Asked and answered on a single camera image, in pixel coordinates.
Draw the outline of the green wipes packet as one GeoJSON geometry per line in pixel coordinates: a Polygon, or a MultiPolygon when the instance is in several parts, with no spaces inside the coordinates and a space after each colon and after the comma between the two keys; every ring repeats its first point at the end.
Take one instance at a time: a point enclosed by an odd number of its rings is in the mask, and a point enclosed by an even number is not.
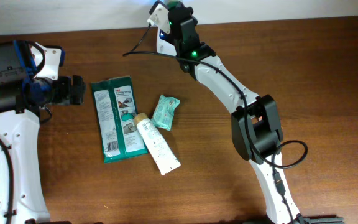
{"type": "Polygon", "coordinates": [[[148,153],[135,125],[137,107],[131,77],[91,84],[101,133],[104,162],[111,163],[148,153]]]}

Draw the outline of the teal tissue pack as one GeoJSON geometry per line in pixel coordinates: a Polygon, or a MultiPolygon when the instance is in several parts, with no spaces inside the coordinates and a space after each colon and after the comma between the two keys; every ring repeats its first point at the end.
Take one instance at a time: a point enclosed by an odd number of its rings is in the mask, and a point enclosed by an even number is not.
{"type": "Polygon", "coordinates": [[[151,122],[157,128],[171,131],[175,110],[180,100],[171,96],[160,95],[159,101],[153,113],[151,122]]]}

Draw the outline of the white cream tube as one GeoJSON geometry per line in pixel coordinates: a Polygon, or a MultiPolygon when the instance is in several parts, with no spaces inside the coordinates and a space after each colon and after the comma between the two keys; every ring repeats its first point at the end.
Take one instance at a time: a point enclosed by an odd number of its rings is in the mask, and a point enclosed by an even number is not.
{"type": "Polygon", "coordinates": [[[148,116],[145,113],[140,113],[134,118],[134,121],[161,175],[179,168],[181,163],[148,116]]]}

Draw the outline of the green lid seasoning jar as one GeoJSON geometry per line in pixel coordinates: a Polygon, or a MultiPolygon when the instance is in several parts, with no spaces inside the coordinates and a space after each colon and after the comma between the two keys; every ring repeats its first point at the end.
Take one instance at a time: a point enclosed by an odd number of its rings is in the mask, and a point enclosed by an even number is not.
{"type": "Polygon", "coordinates": [[[173,7],[181,7],[183,5],[183,1],[182,0],[166,0],[165,4],[167,5],[167,7],[169,9],[171,9],[173,7]]]}

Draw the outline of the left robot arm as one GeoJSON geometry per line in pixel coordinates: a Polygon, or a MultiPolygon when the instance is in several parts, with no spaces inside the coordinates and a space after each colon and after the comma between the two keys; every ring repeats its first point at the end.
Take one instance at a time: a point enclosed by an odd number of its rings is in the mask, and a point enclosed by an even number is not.
{"type": "Polygon", "coordinates": [[[42,112],[80,105],[86,85],[61,76],[65,52],[29,40],[0,43],[0,223],[50,223],[38,157],[42,112]]]}

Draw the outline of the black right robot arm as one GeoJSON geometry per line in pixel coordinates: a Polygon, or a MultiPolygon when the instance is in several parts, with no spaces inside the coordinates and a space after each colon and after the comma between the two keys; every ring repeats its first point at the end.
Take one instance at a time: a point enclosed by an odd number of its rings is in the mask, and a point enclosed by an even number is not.
{"type": "Polygon", "coordinates": [[[167,9],[167,42],[175,49],[173,56],[181,69],[212,91],[231,114],[233,145],[254,169],[264,196],[267,216],[261,223],[344,223],[338,216],[304,217],[300,213],[284,171],[306,158],[307,144],[295,140],[303,153],[297,161],[284,165],[282,149],[290,142],[283,139],[275,100],[247,89],[224,67],[216,52],[200,41],[192,7],[177,1],[169,3],[167,9]]]}

